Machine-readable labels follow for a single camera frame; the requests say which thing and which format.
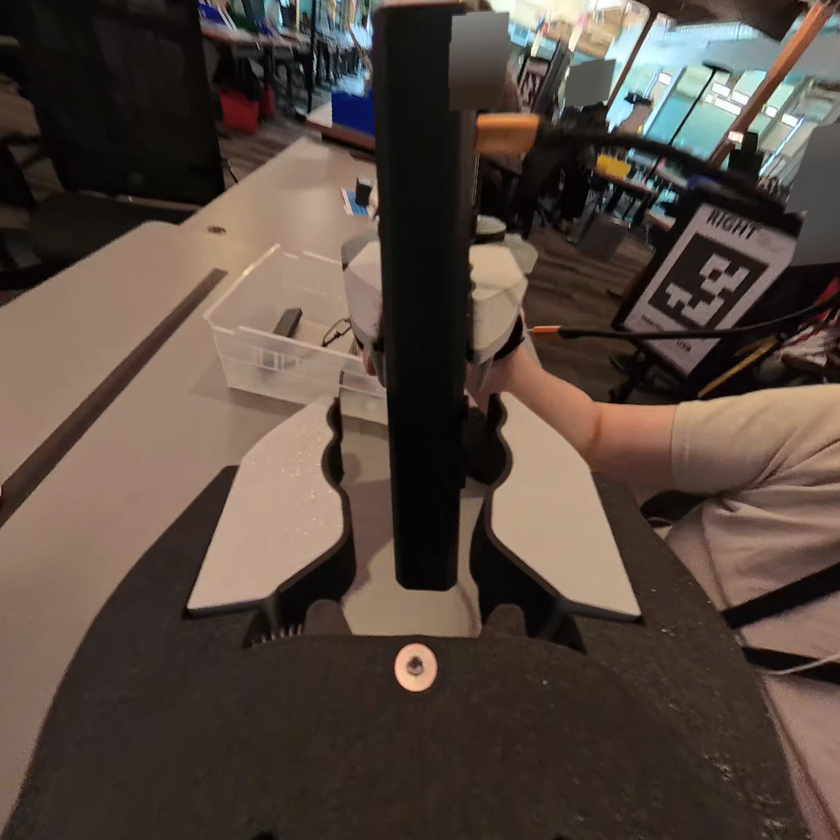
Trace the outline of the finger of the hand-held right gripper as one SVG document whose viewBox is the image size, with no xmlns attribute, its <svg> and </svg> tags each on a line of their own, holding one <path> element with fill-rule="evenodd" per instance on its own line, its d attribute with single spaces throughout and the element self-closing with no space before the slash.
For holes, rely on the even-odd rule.
<svg viewBox="0 0 840 840">
<path fill-rule="evenodd" d="M 341 248 L 341 267 L 355 341 L 372 370 L 384 371 L 380 239 L 377 236 L 357 236 L 346 241 Z"/>
<path fill-rule="evenodd" d="M 469 394 L 479 394 L 493 366 L 522 345 L 522 302 L 528 280 L 515 255 L 500 244 L 469 249 Z"/>
</svg>

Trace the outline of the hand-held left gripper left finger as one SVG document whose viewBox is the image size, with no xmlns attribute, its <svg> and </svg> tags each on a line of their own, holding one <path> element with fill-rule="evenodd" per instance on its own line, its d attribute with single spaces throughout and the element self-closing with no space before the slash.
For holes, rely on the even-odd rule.
<svg viewBox="0 0 840 840">
<path fill-rule="evenodd" d="M 342 415 L 324 397 L 280 423 L 242 458 L 185 605 L 189 616 L 256 608 L 301 621 L 341 602 L 356 574 L 343 479 Z"/>
</svg>

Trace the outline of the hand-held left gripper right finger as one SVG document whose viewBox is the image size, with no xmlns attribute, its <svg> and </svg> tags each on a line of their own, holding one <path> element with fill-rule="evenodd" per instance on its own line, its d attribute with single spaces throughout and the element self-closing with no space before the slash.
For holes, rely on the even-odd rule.
<svg viewBox="0 0 840 840">
<path fill-rule="evenodd" d="M 496 399 L 506 457 L 489 493 L 489 536 L 572 615 L 635 623 L 642 611 L 592 472 L 547 422 Z"/>
</svg>

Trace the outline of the black usb cable orange plug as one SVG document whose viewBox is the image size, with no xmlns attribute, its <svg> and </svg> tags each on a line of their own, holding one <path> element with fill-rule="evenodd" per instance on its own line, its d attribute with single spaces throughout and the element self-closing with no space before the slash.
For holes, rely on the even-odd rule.
<svg viewBox="0 0 840 840">
<path fill-rule="evenodd" d="M 481 154 L 525 154 L 532 149 L 638 150 L 682 166 L 691 174 L 717 178 L 727 189 L 747 203 L 788 213 L 772 195 L 748 184 L 739 173 L 724 171 L 718 165 L 697 158 L 684 150 L 640 135 L 607 133 L 553 124 L 529 113 L 483 113 L 476 120 L 476 152 Z"/>
<path fill-rule="evenodd" d="M 618 340 L 630 343 L 678 340 L 724 340 L 744 337 L 764 338 L 795 332 L 796 328 L 802 326 L 802 324 L 814 321 L 822 313 L 837 309 L 838 303 L 839 290 L 835 290 L 832 295 L 821 297 L 811 306 L 802 310 L 766 322 L 756 322 L 731 329 L 626 332 L 572 329 L 563 328 L 559 325 L 542 325 L 529 328 L 527 332 L 533 335 L 557 337 L 562 341 L 598 339 Z"/>
</svg>

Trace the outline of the clear plastic bin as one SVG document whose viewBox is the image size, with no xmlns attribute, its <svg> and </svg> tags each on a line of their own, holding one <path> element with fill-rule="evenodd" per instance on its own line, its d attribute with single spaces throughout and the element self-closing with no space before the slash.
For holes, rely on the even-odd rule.
<svg viewBox="0 0 840 840">
<path fill-rule="evenodd" d="M 287 308 L 302 309 L 294 339 L 273 336 Z M 350 331 L 323 348 L 349 309 L 338 260 L 279 245 L 248 266 L 204 313 L 228 387 L 283 402 L 338 398 L 343 414 L 386 424 L 385 389 L 369 376 Z"/>
</svg>

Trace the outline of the person's right forearm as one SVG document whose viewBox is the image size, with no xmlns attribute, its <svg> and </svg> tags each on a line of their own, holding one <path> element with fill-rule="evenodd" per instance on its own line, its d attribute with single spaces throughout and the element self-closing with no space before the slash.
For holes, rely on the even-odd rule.
<svg viewBox="0 0 840 840">
<path fill-rule="evenodd" d="M 541 370 L 521 397 L 594 472 L 651 487 L 670 482 L 677 406 L 595 402 Z"/>
</svg>

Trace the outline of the person's right hand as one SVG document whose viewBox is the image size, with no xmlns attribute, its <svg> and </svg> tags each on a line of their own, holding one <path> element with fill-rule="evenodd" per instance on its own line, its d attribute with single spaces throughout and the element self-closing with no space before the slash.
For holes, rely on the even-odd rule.
<svg viewBox="0 0 840 840">
<path fill-rule="evenodd" d="M 465 393 L 485 412 L 490 396 L 510 394 L 543 420 L 562 405 L 566 382 L 546 372 L 532 353 L 527 341 L 500 359 L 490 360 L 487 372 L 479 364 L 467 364 Z"/>
</svg>

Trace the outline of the blue storage bin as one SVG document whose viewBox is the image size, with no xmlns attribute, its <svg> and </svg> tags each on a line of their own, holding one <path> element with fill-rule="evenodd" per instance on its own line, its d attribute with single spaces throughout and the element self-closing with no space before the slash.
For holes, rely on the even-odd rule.
<svg viewBox="0 0 840 840">
<path fill-rule="evenodd" d="M 371 137 L 375 134 L 375 105 L 372 91 L 362 94 L 344 90 L 331 93 L 332 126 Z"/>
</svg>

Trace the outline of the person's torso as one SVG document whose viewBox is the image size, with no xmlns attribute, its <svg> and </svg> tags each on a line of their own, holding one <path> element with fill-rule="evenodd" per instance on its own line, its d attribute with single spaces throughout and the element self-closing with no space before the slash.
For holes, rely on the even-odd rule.
<svg viewBox="0 0 840 840">
<path fill-rule="evenodd" d="M 665 540 L 714 607 L 838 568 L 838 386 L 668 409 L 658 488 L 702 497 Z M 735 631 L 757 670 L 814 838 L 838 838 L 838 590 Z"/>
</svg>

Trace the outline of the black white tag sign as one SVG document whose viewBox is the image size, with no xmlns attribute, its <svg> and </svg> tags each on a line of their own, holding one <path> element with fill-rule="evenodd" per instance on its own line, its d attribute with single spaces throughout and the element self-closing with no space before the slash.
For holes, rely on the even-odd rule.
<svg viewBox="0 0 840 840">
<path fill-rule="evenodd" d="M 678 333 L 641 344 L 673 372 L 691 377 L 723 342 L 695 333 L 746 324 L 790 265 L 801 225 L 766 206 L 692 191 L 612 328 Z"/>
</svg>

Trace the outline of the red storage bin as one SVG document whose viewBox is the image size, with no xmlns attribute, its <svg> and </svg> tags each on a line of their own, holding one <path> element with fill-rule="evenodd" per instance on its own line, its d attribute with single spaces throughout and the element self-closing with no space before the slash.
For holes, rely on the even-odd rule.
<svg viewBox="0 0 840 840">
<path fill-rule="evenodd" d="M 259 129 L 260 101 L 235 89 L 218 92 L 225 128 L 233 133 L 255 134 Z"/>
</svg>

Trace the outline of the black office chair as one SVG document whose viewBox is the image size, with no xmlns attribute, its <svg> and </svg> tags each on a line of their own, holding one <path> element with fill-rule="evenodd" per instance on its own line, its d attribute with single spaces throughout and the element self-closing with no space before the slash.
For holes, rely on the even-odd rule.
<svg viewBox="0 0 840 840">
<path fill-rule="evenodd" d="M 67 193 L 204 206 L 225 190 L 197 2 L 2 2 Z"/>
</svg>

